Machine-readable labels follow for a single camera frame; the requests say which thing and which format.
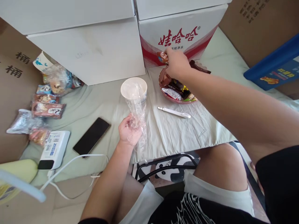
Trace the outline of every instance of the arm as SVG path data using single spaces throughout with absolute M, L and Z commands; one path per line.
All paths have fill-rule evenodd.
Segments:
M 192 69 L 186 56 L 166 50 L 167 73 L 186 85 L 205 108 L 244 146 L 255 164 L 299 144 L 299 113 L 257 90 Z
M 130 119 L 131 116 L 126 117 L 118 127 L 119 143 L 96 182 L 80 220 L 101 218 L 108 223 L 112 221 L 119 204 L 133 148 L 142 134 L 140 129 L 131 129 L 128 126 Z

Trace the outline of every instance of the bed sheet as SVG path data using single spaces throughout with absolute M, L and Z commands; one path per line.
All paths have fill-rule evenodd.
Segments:
M 235 50 L 231 42 L 218 28 L 205 50 L 200 62 L 212 71 L 214 75 L 238 82 L 242 85 L 264 92 L 251 81 L 243 77 L 248 66 Z M 148 85 L 146 122 L 147 145 L 145 156 L 133 152 L 131 163 L 152 160 L 205 148 L 235 140 L 235 137 L 204 108 L 200 102 L 189 105 L 173 104 L 160 92 L 158 76 L 164 67 L 148 68 L 146 75 L 140 76 Z M 105 154 L 109 158 L 119 141 L 118 125 L 129 114 L 129 108 L 125 99 L 121 96 L 120 87 L 124 80 L 83 86 L 62 97 L 62 103 L 66 103 L 66 109 L 62 119 L 48 119 L 53 130 L 68 130 L 71 132 L 67 149 L 63 158 L 66 164 L 77 153 L 73 146 L 96 120 L 101 117 L 111 123 L 110 129 L 92 150 L 92 154 Z M 277 90 L 267 91 L 266 94 L 279 99 L 288 106 L 298 110 L 298 101 L 293 101 Z M 165 113 L 157 106 L 189 113 L 191 119 L 184 119 Z M 38 163 L 43 149 L 30 143 L 24 151 L 21 159 L 33 159 Z M 106 167 L 105 157 L 78 158 L 66 167 L 56 178 L 55 182 L 71 179 L 79 176 L 90 175 L 103 171 Z M 46 170 L 40 170 L 31 184 L 39 186 L 47 181 Z

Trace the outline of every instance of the wahaha box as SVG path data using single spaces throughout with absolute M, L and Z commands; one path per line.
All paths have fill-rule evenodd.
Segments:
M 145 67 L 164 65 L 157 52 L 167 47 L 181 50 L 189 60 L 200 59 L 228 5 L 139 21 Z

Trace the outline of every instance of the bowl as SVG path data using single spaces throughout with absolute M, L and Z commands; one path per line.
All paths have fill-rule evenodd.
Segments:
M 166 75 L 166 69 L 168 68 L 168 66 L 166 66 L 165 68 L 162 69 L 162 71 L 160 72 L 160 75 L 159 75 L 159 86 L 160 86 L 160 90 L 162 92 L 162 94 L 168 99 L 170 100 L 171 102 L 173 103 L 177 103 L 177 104 L 191 104 L 191 103 L 195 103 L 197 102 L 198 100 L 195 100 L 195 101 L 181 101 L 181 100 L 176 100 L 174 98 L 171 98 L 170 96 L 168 96 L 166 93 L 163 92 L 162 90 L 162 86 L 161 86 L 161 81 L 164 77 L 164 75 Z

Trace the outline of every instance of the cardboard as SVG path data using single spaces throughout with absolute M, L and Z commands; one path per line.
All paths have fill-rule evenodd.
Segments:
M 87 85 L 145 74 L 136 17 L 28 39 Z
M 0 1 L 0 17 L 24 35 L 134 16 L 132 0 Z
M 161 66 L 157 52 L 167 47 L 181 50 L 188 59 L 200 59 L 227 4 L 139 21 L 145 67 Z
M 251 68 L 299 33 L 298 0 L 233 0 L 221 30 Z
M 202 9 L 232 0 L 136 0 L 139 20 Z
M 32 62 L 41 50 L 0 18 L 0 164 L 19 160 L 28 136 L 6 134 L 19 109 L 30 109 L 31 97 L 42 84 Z

